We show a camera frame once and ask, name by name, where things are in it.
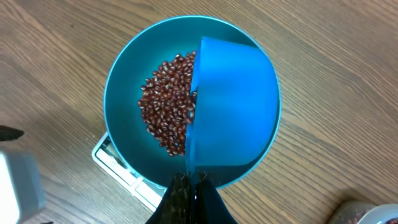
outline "teal bowl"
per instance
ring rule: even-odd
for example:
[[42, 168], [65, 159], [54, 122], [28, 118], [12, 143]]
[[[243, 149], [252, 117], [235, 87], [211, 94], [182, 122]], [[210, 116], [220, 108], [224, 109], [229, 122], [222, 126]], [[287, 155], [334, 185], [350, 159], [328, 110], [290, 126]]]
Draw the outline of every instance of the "teal bowl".
[[[104, 119], [111, 141], [128, 168], [148, 181], [167, 187], [173, 174], [186, 172], [183, 156], [170, 157], [146, 132], [137, 101], [141, 85], [164, 61], [171, 61], [177, 53], [185, 54], [199, 49], [203, 36], [244, 44], [261, 46], [233, 24], [208, 16], [178, 16], [160, 21], [137, 34], [120, 52], [109, 72], [104, 91]], [[217, 188], [225, 187], [243, 178], [264, 158], [276, 136], [280, 120], [278, 114], [272, 138], [261, 155], [244, 166], [209, 167], [210, 180]]]

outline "tabletop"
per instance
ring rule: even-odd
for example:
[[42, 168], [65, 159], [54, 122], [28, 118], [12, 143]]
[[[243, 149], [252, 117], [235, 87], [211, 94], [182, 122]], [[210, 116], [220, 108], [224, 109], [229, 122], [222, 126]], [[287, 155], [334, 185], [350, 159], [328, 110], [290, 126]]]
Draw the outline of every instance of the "tabletop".
[[3, 0], [0, 122], [25, 131], [46, 209], [27, 223], [144, 223], [91, 158], [118, 52], [182, 14], [232, 22], [266, 50], [283, 112], [266, 158], [220, 190], [239, 223], [325, 223], [349, 199], [398, 202], [398, 2]]

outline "bowl rim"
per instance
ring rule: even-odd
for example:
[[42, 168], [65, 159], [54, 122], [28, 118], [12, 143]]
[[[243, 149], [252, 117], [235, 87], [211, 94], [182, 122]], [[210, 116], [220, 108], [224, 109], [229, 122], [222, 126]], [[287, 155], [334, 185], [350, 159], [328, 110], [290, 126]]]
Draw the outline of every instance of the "bowl rim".
[[[148, 179], [147, 177], [145, 177], [144, 175], [142, 175], [140, 172], [138, 172], [137, 170], [135, 170], [135, 169], [132, 167], [132, 165], [130, 165], [130, 164], [127, 162], [127, 160], [125, 160], [124, 156], [119, 152], [119, 149], [118, 149], [117, 145], [116, 145], [116, 144], [114, 143], [114, 141], [113, 141], [112, 134], [111, 134], [111, 132], [109, 131], [108, 119], [107, 119], [107, 116], [106, 116], [106, 93], [107, 93], [107, 90], [108, 90], [108, 82], [109, 82], [109, 79], [110, 79], [110, 77], [111, 77], [111, 74], [112, 74], [112, 72], [113, 72], [114, 67], [116, 66], [116, 64], [117, 64], [117, 62], [118, 62], [118, 60], [119, 60], [119, 58], [122, 56], [122, 54], [124, 53], [124, 51], [129, 47], [129, 45], [130, 45], [134, 40], [136, 40], [136, 39], [137, 39], [140, 35], [142, 35], [144, 32], [150, 30], [151, 28], [153, 28], [153, 27], [155, 27], [155, 26], [157, 26], [157, 25], [160, 25], [160, 24], [165, 23], [165, 22], [168, 22], [168, 21], [172, 21], [172, 20], [176, 20], [176, 19], [184, 19], [184, 18], [189, 18], [189, 17], [202, 18], [202, 19], [211, 19], [211, 20], [214, 20], [214, 21], [222, 22], [222, 23], [224, 23], [224, 24], [226, 24], [226, 25], [229, 25], [229, 26], [231, 26], [231, 27], [237, 29], [237, 30], [240, 31], [242, 34], [244, 34], [247, 38], [249, 38], [249, 39], [256, 45], [256, 47], [257, 47], [259, 50], [261, 50], [261, 52], [262, 52], [264, 55], [266, 55], [267, 58], [268, 58], [268, 55], [266, 54], [265, 50], [261, 47], [261, 45], [260, 45], [256, 40], [254, 40], [254, 38], [251, 37], [247, 32], [245, 32], [244, 30], [242, 30], [241, 28], [237, 27], [236, 25], [234, 25], [234, 24], [232, 24], [232, 23], [230, 23], [230, 22], [226, 22], [226, 21], [224, 21], [224, 20], [222, 20], [222, 19], [219, 19], [219, 18], [217, 18], [217, 17], [204, 16], [204, 15], [183, 15], [183, 16], [174, 16], [174, 17], [169, 17], [169, 18], [163, 19], [163, 20], [161, 20], [161, 21], [159, 21], [159, 22], [156, 22], [156, 23], [152, 24], [151, 26], [145, 28], [144, 30], [140, 31], [137, 35], [135, 35], [135, 36], [123, 47], [123, 49], [120, 51], [120, 53], [118, 54], [118, 56], [115, 58], [115, 60], [114, 60], [114, 62], [113, 62], [113, 64], [112, 64], [112, 66], [111, 66], [111, 69], [110, 69], [109, 72], [108, 72], [108, 77], [106, 78], [106, 82], [105, 82], [105, 88], [104, 88], [104, 94], [103, 94], [103, 113], [104, 113], [105, 128], [106, 128], [106, 131], [108, 132], [108, 135], [109, 135], [109, 138], [110, 138], [110, 140], [111, 140], [111, 143], [113, 144], [113, 147], [115, 148], [115, 151], [117, 152], [117, 154], [118, 154], [118, 156], [121, 158], [121, 160], [125, 163], [125, 165], [127, 165], [127, 167], [129, 168], [129, 170], [130, 170], [130, 171], [137, 172], [140, 176], [142, 176], [143, 178], [145, 178], [145, 179], [146, 179], [147, 181], [149, 181], [150, 183], [152, 183], [152, 184], [154, 184], [154, 185], [156, 185], [156, 186], [159, 186], [159, 187], [164, 187], [164, 188], [167, 188], [168, 186], [163, 186], [163, 185], [160, 185], [160, 184], [158, 184], [158, 183], [155, 183], [155, 182], [153, 182], [152, 180], [150, 180], [150, 179]], [[271, 149], [272, 143], [275, 141], [275, 138], [276, 138], [276, 136], [277, 136], [278, 129], [279, 129], [280, 119], [281, 119], [281, 117], [282, 117], [282, 98], [281, 98], [281, 92], [280, 92], [279, 77], [278, 77], [278, 75], [277, 75], [277, 73], [276, 73], [276, 70], [275, 70], [275, 68], [274, 68], [274, 66], [273, 66], [272, 63], [271, 63], [271, 66], [272, 66], [272, 69], [273, 69], [273, 71], [274, 71], [274, 75], [275, 75], [276, 80], [277, 80], [277, 89], [278, 89], [277, 122], [275, 123], [275, 127], [274, 127], [274, 130], [273, 130], [273, 133], [272, 133], [271, 140], [268, 142], [267, 145], [264, 146], [264, 148], [266, 148], [266, 150], [263, 152], [262, 156], [258, 159], [258, 161], [257, 161], [252, 167], [250, 167], [250, 169], [248, 169], [245, 173], [243, 173], [243, 174], [240, 175], [239, 177], [235, 178], [234, 180], [232, 180], [232, 181], [230, 181], [230, 182], [228, 182], [228, 183], [226, 183], [226, 184], [224, 184], [224, 185], [218, 186], [217, 189], [222, 189], [222, 188], [224, 188], [224, 187], [227, 187], [227, 186], [229, 186], [229, 185], [232, 185], [232, 184], [234, 184], [235, 182], [237, 182], [237, 181], [239, 181], [239, 180], [242, 180], [245, 176], [247, 176], [247, 175], [248, 175], [251, 171], [253, 171], [253, 170], [260, 164], [260, 162], [265, 158], [265, 156], [268, 154], [269, 150]]]

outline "jar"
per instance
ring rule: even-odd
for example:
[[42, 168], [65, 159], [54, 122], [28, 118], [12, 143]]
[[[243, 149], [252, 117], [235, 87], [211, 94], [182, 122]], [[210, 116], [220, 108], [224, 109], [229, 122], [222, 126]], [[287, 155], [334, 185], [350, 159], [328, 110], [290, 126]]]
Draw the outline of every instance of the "jar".
[[328, 224], [398, 224], [398, 204], [349, 201], [337, 209]]

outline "blue scoop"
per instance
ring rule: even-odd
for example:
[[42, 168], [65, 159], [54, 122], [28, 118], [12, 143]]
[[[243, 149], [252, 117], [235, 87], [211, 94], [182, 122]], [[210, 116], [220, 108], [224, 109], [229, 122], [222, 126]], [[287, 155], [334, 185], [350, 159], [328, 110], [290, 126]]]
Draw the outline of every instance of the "blue scoop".
[[264, 153], [277, 124], [279, 89], [263, 51], [204, 37], [194, 64], [195, 90], [195, 119], [187, 126], [188, 171], [246, 165]]

